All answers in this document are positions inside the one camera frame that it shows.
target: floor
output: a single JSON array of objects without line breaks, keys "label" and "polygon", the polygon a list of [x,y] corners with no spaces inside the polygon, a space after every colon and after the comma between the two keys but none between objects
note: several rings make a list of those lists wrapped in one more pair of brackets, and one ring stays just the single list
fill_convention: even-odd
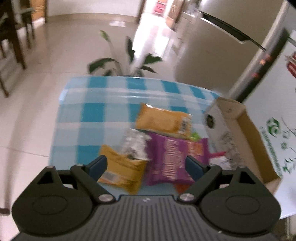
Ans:
[{"label": "floor", "polygon": [[[74,76],[87,76],[87,64],[110,57],[108,44],[99,35],[106,31],[113,42],[117,59],[128,74],[126,36],[135,36],[134,50],[138,66],[145,54],[163,57],[151,65],[158,73],[146,77],[174,81],[176,57],[170,51],[173,32],[164,19],[144,14],[139,27],[134,23],[101,20],[72,20],[35,23],[33,48],[22,47],[27,69],[22,70],[12,53],[0,58],[0,73],[11,93],[0,92],[0,207],[11,208],[30,181],[47,166],[54,133],[59,95]],[[18,229],[10,216],[0,217],[0,240],[11,240]]]}]

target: tablecloth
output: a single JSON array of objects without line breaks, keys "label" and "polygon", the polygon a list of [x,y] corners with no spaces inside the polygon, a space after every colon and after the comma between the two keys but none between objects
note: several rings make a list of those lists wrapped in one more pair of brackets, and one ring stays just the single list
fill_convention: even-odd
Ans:
[{"label": "tablecloth", "polygon": [[[193,131],[207,137],[203,112],[217,97],[203,88],[157,79],[72,78],[59,99],[50,163],[58,170],[69,169],[77,163],[90,163],[103,144],[118,149],[126,129],[134,127],[141,102],[191,114]],[[139,194],[165,192],[175,194],[170,184],[145,187]]]}]

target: baseboard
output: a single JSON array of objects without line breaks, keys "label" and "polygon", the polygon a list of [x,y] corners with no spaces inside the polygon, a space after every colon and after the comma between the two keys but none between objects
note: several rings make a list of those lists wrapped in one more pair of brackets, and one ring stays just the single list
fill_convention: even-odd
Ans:
[{"label": "baseboard", "polygon": [[137,20],[137,17],[119,15],[119,14],[109,14],[109,13],[73,13],[73,14],[48,16],[47,22],[53,23],[53,22],[60,22],[60,21],[84,20],[84,19],[124,21],[124,22],[135,23]]}]

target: cardboard box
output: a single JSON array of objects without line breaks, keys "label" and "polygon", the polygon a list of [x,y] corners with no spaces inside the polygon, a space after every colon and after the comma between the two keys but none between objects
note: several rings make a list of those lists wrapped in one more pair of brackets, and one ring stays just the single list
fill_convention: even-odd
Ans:
[{"label": "cardboard box", "polygon": [[281,178],[243,104],[219,97],[206,110],[205,124],[217,152],[225,151],[228,159],[247,166],[271,193],[275,193]]}]

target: green leaf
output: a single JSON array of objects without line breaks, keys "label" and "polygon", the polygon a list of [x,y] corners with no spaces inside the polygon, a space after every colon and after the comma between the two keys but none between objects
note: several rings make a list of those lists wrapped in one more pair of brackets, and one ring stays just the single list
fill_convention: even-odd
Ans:
[{"label": "green leaf", "polygon": [[89,64],[89,73],[92,74],[96,69],[104,68],[105,64],[108,62],[117,62],[112,58],[100,58]]},{"label": "green leaf", "polygon": [[103,39],[107,40],[108,42],[111,42],[109,35],[105,31],[100,30],[100,35]]},{"label": "green leaf", "polygon": [[162,58],[159,57],[159,56],[152,56],[152,54],[147,54],[146,55],[146,58],[145,58],[145,61],[144,61],[144,64],[153,64],[155,62],[160,62],[162,61]]},{"label": "green leaf", "polygon": [[113,72],[112,72],[112,70],[110,69],[110,70],[107,70],[104,74],[103,74],[103,76],[112,76],[113,75]]},{"label": "green leaf", "polygon": [[133,58],[135,57],[135,50],[133,50],[133,42],[131,41],[131,38],[129,36],[126,37],[126,50],[128,52],[128,55],[130,57],[130,63],[133,61]]},{"label": "green leaf", "polygon": [[152,68],[150,68],[150,67],[148,67],[148,66],[142,66],[141,67],[141,69],[143,69],[143,70],[147,70],[147,71],[150,71],[150,72],[152,72],[152,73],[155,73],[155,74],[157,74]]},{"label": "green leaf", "polygon": [[144,77],[142,70],[140,70],[140,69],[137,70],[137,77]]}]

